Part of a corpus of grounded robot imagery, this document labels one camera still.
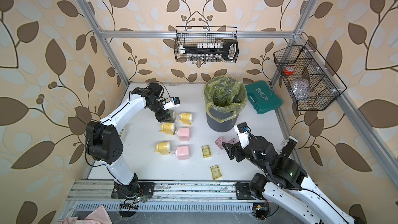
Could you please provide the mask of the yellow sharpener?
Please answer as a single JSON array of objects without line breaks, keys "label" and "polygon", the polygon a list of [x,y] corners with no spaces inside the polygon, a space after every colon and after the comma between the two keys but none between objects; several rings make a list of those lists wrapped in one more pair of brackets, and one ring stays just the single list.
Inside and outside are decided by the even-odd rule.
[{"label": "yellow sharpener", "polygon": [[176,126],[173,122],[165,122],[160,125],[160,132],[167,135],[174,135],[176,132]]},{"label": "yellow sharpener", "polygon": [[185,125],[191,125],[193,120],[193,115],[191,113],[181,113],[179,114],[178,121],[182,122]]},{"label": "yellow sharpener", "polygon": [[154,152],[160,153],[161,155],[171,154],[171,144],[170,142],[161,142],[155,145]]}]

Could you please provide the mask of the pink transparent shavings tray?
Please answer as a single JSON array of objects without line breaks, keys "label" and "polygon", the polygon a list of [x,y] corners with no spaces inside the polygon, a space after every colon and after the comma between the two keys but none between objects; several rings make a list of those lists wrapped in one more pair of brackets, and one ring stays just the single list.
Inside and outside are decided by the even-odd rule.
[{"label": "pink transparent shavings tray", "polygon": [[223,143],[226,143],[226,142],[227,141],[224,139],[224,137],[221,136],[216,139],[215,144],[218,148],[220,148],[221,150],[224,150]]}]

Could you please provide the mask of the pink sharpener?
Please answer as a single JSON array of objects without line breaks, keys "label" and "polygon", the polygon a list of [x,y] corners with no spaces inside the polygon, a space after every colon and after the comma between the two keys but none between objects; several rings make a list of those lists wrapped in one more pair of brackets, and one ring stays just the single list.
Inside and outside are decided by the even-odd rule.
[{"label": "pink sharpener", "polygon": [[190,157],[190,150],[189,146],[179,146],[174,152],[174,155],[177,157],[178,160],[188,160]]},{"label": "pink sharpener", "polygon": [[177,131],[177,136],[180,141],[189,141],[190,139],[190,129],[189,128],[179,128]]}]

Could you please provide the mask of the yellow transparent shavings tray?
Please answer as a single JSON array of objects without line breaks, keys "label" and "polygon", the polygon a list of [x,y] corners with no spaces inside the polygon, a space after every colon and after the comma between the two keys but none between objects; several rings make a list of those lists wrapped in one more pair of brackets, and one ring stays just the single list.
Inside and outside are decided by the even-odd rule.
[{"label": "yellow transparent shavings tray", "polygon": [[202,155],[204,159],[210,158],[212,156],[209,145],[202,146]]}]

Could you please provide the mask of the yellow sharpener front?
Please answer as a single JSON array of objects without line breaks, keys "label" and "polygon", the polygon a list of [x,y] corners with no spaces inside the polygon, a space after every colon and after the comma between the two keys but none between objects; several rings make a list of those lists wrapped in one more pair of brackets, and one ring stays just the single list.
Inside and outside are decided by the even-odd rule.
[{"label": "yellow sharpener front", "polygon": [[161,155],[171,154],[171,144],[170,142],[161,142],[155,145],[154,152],[160,153]]}]

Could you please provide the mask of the pink sharpener front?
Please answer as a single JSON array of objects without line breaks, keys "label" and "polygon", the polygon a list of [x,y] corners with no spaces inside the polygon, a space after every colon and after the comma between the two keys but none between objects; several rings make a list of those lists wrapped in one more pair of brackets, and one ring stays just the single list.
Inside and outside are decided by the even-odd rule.
[{"label": "pink sharpener front", "polygon": [[190,150],[189,146],[179,146],[174,152],[174,155],[177,157],[178,160],[188,160],[190,157]]}]

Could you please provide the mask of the green pencil sharpener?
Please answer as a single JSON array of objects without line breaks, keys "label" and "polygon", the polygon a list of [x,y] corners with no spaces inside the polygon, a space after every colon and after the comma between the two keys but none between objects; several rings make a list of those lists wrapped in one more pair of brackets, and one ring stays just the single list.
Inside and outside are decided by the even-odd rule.
[{"label": "green pencil sharpener", "polygon": [[170,115],[171,115],[171,122],[175,122],[177,114],[175,111],[170,111]]}]

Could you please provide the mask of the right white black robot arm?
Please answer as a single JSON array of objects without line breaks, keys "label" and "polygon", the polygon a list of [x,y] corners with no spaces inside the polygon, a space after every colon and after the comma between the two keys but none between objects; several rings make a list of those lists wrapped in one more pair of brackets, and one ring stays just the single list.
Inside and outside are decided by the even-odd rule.
[{"label": "right white black robot arm", "polygon": [[248,185],[250,196],[270,200],[305,224],[362,224],[360,217],[351,216],[333,203],[313,182],[307,172],[289,158],[296,141],[277,152],[262,136],[240,134],[240,142],[223,142],[230,160],[248,160],[262,172],[253,176]]}]

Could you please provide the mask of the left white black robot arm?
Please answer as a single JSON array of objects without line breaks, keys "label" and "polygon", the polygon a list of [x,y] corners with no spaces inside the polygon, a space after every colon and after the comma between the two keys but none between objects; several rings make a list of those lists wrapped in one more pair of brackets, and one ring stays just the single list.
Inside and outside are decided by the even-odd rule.
[{"label": "left white black robot arm", "polygon": [[104,166],[108,170],[121,198],[141,196],[143,190],[136,173],[123,157],[124,144],[120,133],[144,109],[151,110],[159,123],[172,121],[170,109],[179,107],[180,99],[171,95],[164,97],[165,92],[167,89],[160,82],[149,83],[145,88],[137,87],[128,92],[127,99],[108,116],[86,124],[85,156],[98,161],[98,167]]}]

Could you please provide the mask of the grey trash bin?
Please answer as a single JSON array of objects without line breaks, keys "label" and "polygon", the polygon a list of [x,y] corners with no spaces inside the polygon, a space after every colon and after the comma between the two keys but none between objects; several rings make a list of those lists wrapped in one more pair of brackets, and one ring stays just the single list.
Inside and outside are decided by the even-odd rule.
[{"label": "grey trash bin", "polygon": [[206,110],[209,127],[220,133],[232,130],[237,122],[239,113],[229,107],[211,106]]}]

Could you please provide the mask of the white button remote box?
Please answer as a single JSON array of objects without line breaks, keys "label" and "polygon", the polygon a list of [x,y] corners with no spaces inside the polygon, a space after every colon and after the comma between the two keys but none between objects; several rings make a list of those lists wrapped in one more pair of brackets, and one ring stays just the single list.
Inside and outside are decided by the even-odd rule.
[{"label": "white button remote box", "polygon": [[124,127],[124,128],[120,131],[119,137],[120,137],[120,139],[122,140],[123,143],[125,142],[128,133],[129,133],[129,129],[128,129],[127,127]]}]

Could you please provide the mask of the green plastic tool case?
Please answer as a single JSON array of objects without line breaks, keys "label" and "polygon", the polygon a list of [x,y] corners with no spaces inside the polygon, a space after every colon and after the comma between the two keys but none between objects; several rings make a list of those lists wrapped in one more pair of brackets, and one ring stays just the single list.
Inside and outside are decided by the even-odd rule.
[{"label": "green plastic tool case", "polygon": [[248,84],[245,88],[249,102],[259,115],[276,110],[283,104],[265,81]]}]

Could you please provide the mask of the socket set holder black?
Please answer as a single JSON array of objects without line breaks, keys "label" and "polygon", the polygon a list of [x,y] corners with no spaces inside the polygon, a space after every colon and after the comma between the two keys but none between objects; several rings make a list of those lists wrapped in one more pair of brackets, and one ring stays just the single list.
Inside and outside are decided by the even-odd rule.
[{"label": "socket set holder black", "polygon": [[238,42],[234,40],[178,45],[175,49],[176,60],[183,56],[191,61],[235,62],[238,53]]}]

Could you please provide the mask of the pink cloth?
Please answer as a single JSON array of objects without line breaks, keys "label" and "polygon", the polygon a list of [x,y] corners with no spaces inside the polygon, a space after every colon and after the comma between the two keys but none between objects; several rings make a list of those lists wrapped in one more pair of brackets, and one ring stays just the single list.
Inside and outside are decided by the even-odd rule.
[{"label": "pink cloth", "polygon": [[86,218],[67,217],[57,221],[57,224],[112,224],[112,220],[103,205],[91,212]]}]

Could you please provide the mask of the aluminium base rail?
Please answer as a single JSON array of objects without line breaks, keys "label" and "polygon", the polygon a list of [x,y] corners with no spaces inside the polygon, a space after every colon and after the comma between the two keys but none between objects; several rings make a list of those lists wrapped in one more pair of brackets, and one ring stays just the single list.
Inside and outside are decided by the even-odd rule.
[{"label": "aluminium base rail", "polygon": [[266,183],[263,189],[239,181],[140,181],[136,193],[124,193],[112,180],[78,180],[68,201],[256,201],[297,200],[310,204],[322,199],[316,189],[287,190]]}]

